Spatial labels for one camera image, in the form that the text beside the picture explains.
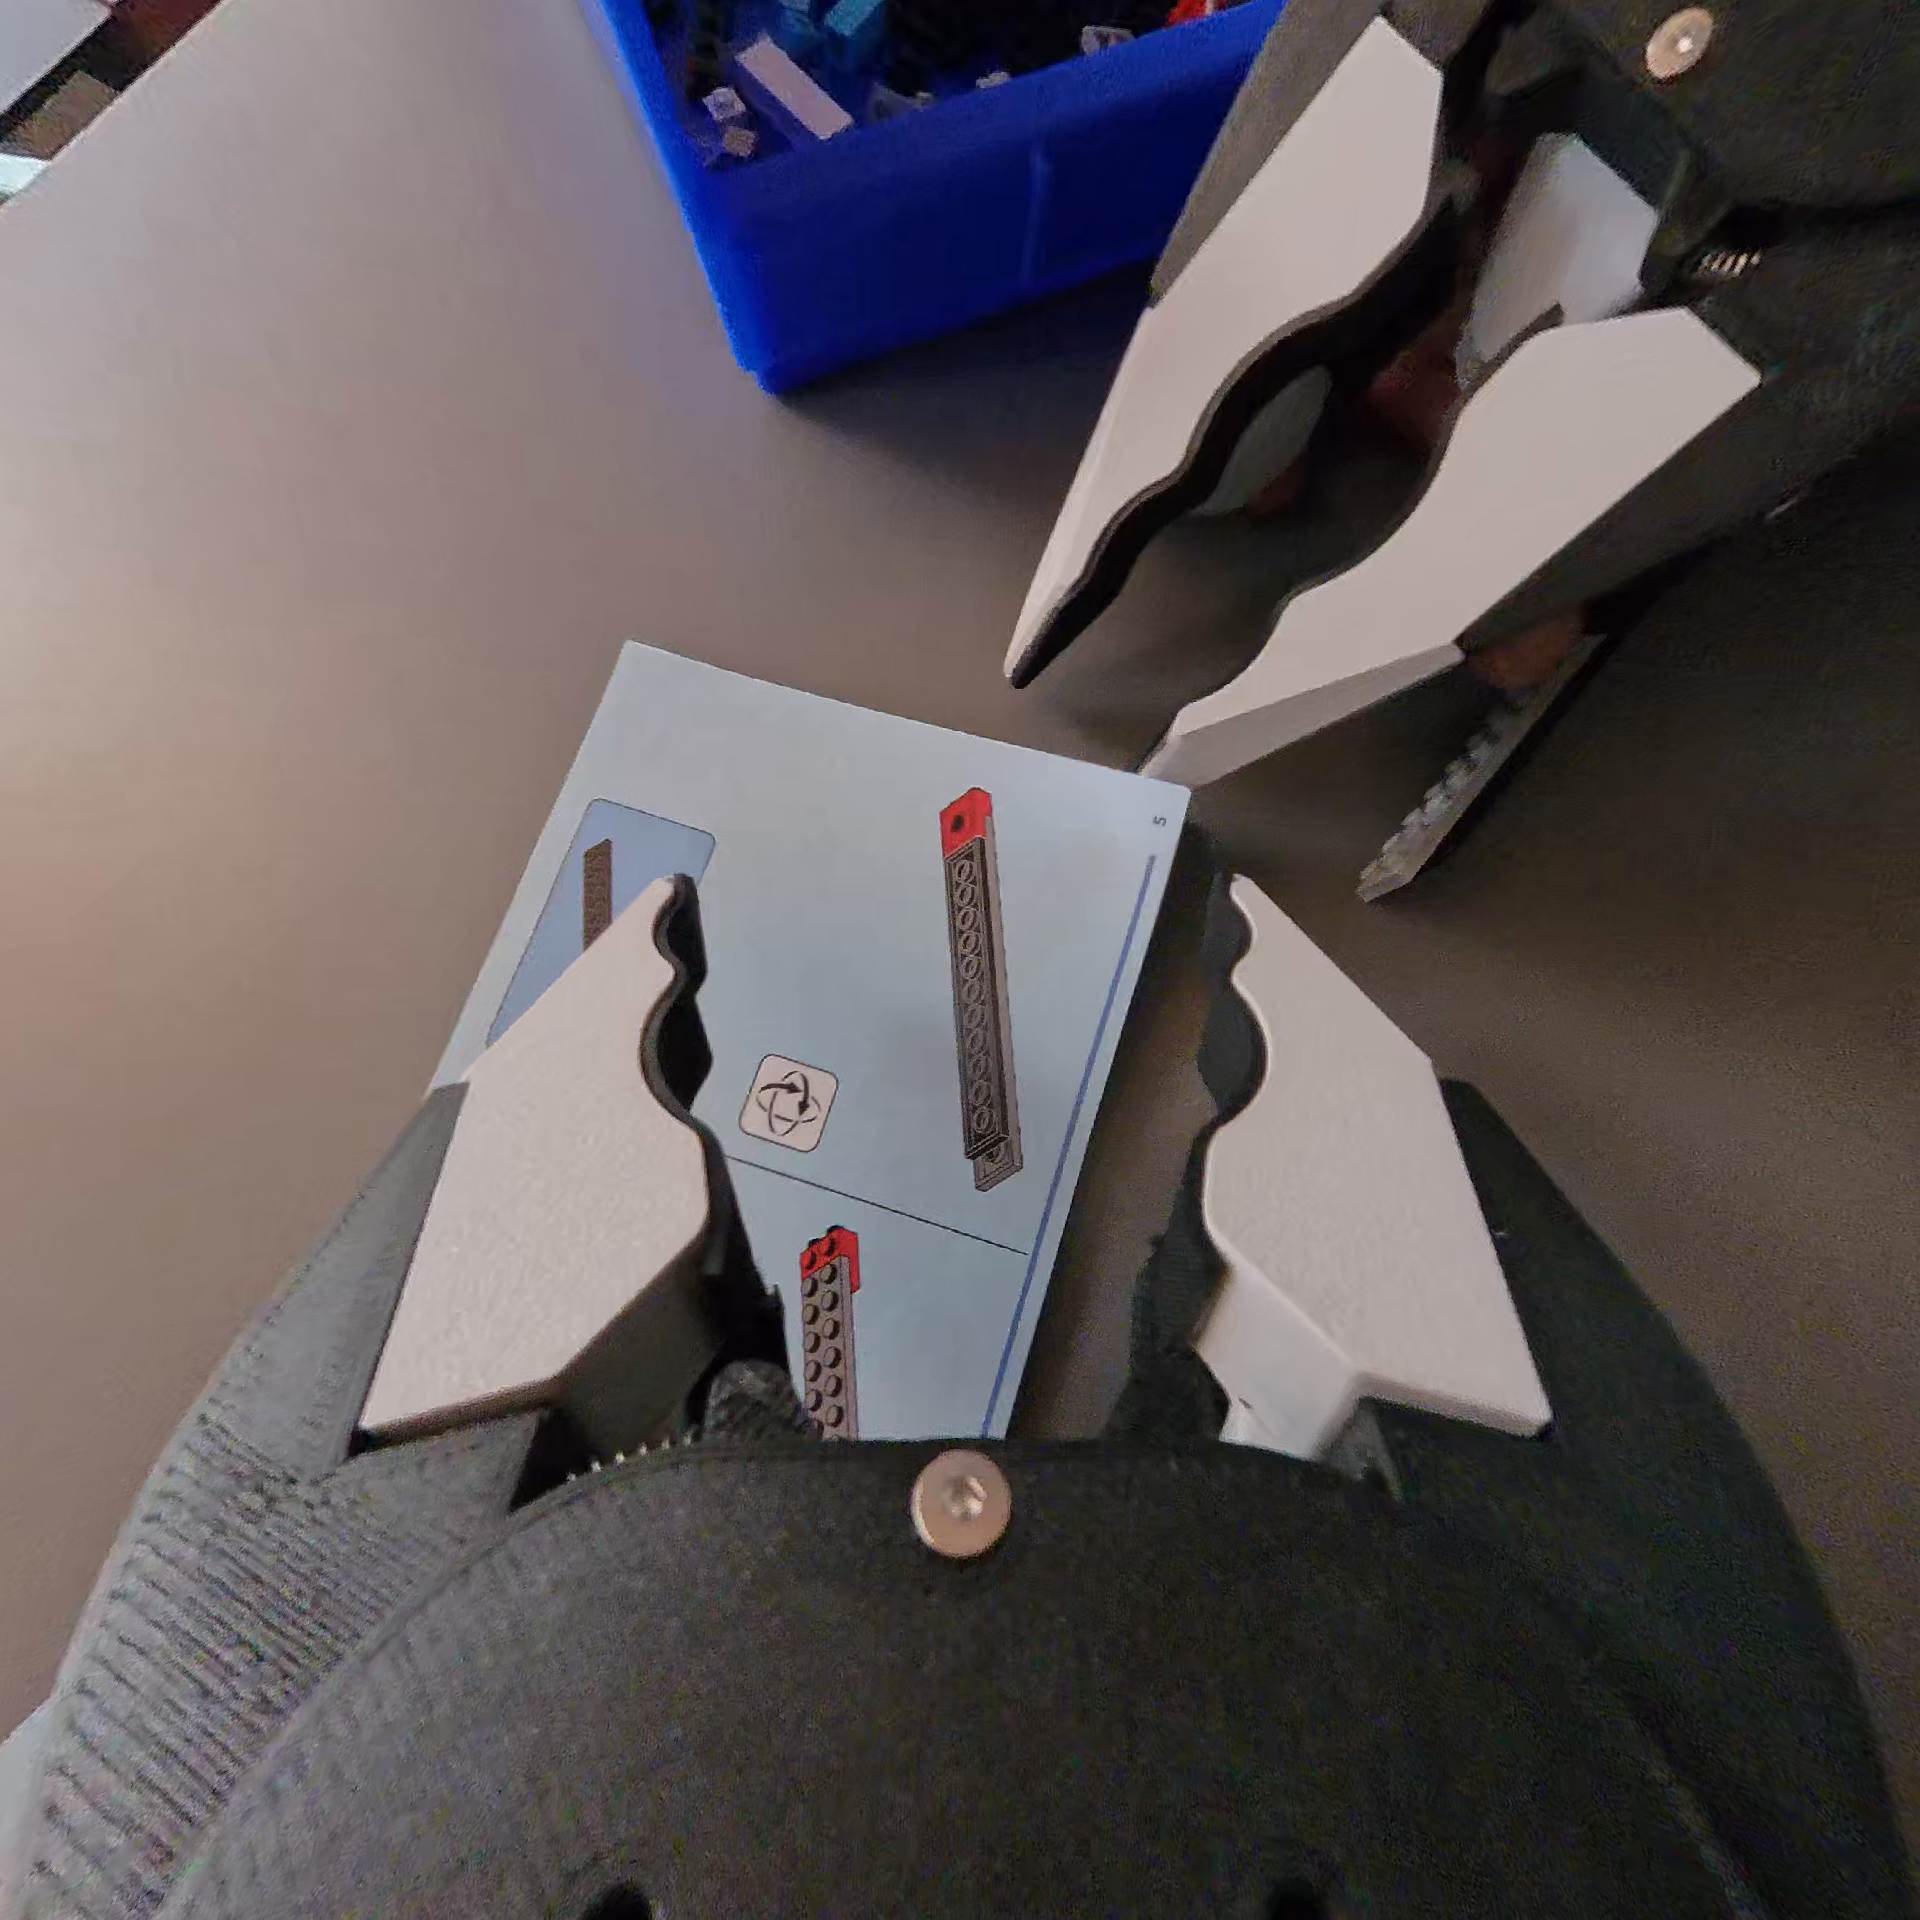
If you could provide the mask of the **grey desk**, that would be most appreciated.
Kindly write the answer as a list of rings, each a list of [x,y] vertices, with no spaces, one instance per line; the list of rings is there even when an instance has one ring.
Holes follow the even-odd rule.
[[[1132,282],[764,397],[573,4],[218,4],[4,207],[4,1733],[410,1117],[622,640],[1132,763],[1401,493],[1178,526],[999,675]],[[1025,1373],[1091,1435],[1254,877],[1673,1320],[1914,1819],[1914,427],[1709,555],[1405,894],[1417,686],[1193,798]]]

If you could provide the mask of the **pale blue instruction booklet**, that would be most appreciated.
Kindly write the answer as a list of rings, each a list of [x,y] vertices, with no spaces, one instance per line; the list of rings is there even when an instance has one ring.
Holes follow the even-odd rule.
[[[799,1256],[858,1242],[861,1438],[1001,1438],[1139,987],[1190,789],[934,728],[627,643],[454,1023],[461,1077],[610,904],[698,891],[712,1067],[755,1268],[799,1352]],[[998,859],[1020,1170],[974,1183],[962,1131],[942,832]]]

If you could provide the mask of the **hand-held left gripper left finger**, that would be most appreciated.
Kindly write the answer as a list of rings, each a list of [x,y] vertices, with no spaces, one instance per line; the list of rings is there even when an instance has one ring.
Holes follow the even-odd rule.
[[[553,1411],[637,1446],[680,1419],[726,1338],[716,1150],[670,1075],[681,1044],[705,1072],[702,976],[695,882],[660,877],[456,1085],[372,1440]]]

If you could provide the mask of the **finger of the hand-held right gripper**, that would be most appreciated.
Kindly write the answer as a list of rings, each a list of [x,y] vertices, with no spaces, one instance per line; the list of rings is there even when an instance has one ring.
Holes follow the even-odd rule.
[[[1550,325],[1462,402],[1428,482],[1139,763],[1204,788],[1462,659],[1462,638],[1759,383],[1693,309]]]
[[[1010,683],[1084,638],[1178,516],[1283,509],[1336,402],[1411,440],[1412,501],[1462,402],[1524,338],[1647,309],[1651,137],[1626,130],[1639,25],[1281,19],[1156,264],[1027,587]],[[1574,607],[1604,634],[1604,587],[1548,581],[1599,518],[1470,627],[1454,666]]]

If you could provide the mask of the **long grey brick plate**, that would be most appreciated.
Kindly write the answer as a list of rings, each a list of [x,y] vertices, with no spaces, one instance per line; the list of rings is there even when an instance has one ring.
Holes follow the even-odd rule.
[[[1607,659],[1612,644],[1612,634],[1582,634],[1540,683],[1524,693],[1501,693],[1487,708],[1462,751],[1357,877],[1361,904],[1379,904],[1412,885],[1478,827],[1528,754],[1545,741],[1593,678],[1597,665]]]

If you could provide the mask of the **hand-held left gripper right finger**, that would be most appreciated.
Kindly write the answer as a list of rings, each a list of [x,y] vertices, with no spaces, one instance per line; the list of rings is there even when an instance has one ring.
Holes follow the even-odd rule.
[[[1322,1460],[1361,1403],[1534,1438],[1548,1392],[1428,1053],[1249,877],[1224,1013],[1254,1085],[1201,1155],[1222,1262],[1191,1336],[1229,1445]]]

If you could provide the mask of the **blue plastic bin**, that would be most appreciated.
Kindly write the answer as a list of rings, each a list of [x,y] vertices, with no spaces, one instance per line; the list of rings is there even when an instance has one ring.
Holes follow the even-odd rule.
[[[654,142],[737,363],[786,393],[1153,261],[1281,4],[866,128],[759,41],[738,74],[808,134],[734,170],[695,157],[641,2],[580,14]]]

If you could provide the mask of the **pile of toy bricks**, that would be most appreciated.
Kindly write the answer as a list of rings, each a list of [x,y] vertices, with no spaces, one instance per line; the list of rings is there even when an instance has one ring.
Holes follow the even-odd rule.
[[[705,170],[787,152],[808,125],[742,74],[759,41],[857,128],[1091,59],[1234,2],[643,2]]]

